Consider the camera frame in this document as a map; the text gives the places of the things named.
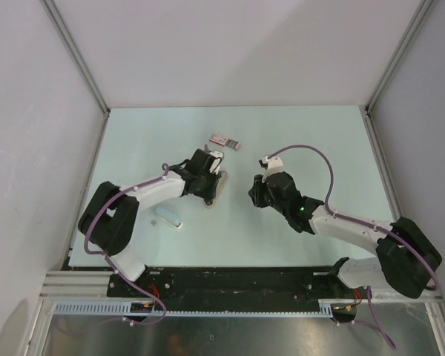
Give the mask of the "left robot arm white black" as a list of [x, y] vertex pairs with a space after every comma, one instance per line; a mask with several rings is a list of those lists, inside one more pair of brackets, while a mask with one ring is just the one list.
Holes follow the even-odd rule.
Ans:
[[85, 252], [106, 260], [122, 276], [122, 285], [131, 295], [143, 295], [149, 279], [143, 274], [146, 264], [132, 242], [137, 214], [188, 195], [212, 206], [225, 178], [223, 160], [221, 151], [198, 148], [181, 163], [164, 163], [162, 174], [148, 181], [126, 188], [109, 181], [101, 183], [78, 222], [78, 230], [85, 236]]

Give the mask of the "light blue stapler cover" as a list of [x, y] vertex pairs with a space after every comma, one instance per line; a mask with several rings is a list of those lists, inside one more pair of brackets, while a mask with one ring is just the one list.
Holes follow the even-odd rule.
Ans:
[[167, 223], [171, 224], [174, 228], [182, 227], [181, 218], [174, 212], [168, 210], [167, 208], [157, 207], [155, 209], [155, 214], [164, 221], [166, 221]]

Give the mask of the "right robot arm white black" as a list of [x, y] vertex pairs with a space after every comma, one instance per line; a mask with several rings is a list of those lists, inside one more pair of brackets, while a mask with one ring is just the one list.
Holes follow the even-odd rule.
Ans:
[[255, 207], [280, 213], [297, 233], [337, 238], [372, 253], [387, 284], [405, 297], [419, 298], [432, 280], [428, 270], [436, 271], [442, 262], [413, 220], [400, 217], [395, 222], [363, 224], [360, 218], [343, 219], [337, 212], [330, 214], [323, 201], [303, 196], [286, 172], [256, 175], [248, 195]]

